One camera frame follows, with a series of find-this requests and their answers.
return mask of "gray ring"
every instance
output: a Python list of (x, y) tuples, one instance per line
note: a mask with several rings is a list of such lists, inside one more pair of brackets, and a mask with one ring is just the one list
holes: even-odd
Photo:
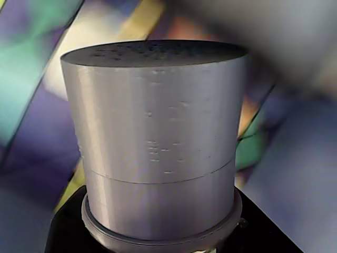
[(235, 229), (242, 211), (240, 193), (235, 189), (231, 212), (213, 228), (194, 236), (169, 241), (150, 241), (129, 238), (103, 227), (91, 214), (87, 194), (82, 202), (82, 219), (90, 234), (105, 248), (118, 253), (195, 252), (214, 248)]

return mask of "cylinder top surface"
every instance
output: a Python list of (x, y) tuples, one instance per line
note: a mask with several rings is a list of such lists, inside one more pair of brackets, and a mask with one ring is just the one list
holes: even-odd
[(71, 51), (62, 60), (97, 67), (168, 67), (223, 62), (246, 51), (236, 45), (208, 41), (133, 41)]

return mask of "stacked cylinder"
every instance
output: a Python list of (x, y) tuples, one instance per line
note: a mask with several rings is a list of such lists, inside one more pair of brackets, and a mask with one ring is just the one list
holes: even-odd
[(231, 211), (245, 50), (136, 41), (62, 57), (90, 212), (143, 240), (206, 231)]

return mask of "black base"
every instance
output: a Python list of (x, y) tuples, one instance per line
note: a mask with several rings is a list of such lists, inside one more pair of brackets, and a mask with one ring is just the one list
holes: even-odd
[[(81, 206), (86, 188), (81, 187), (55, 215), (45, 253), (111, 253), (98, 243), (84, 226)], [(217, 253), (293, 252), (301, 250), (242, 192), (242, 217)]]

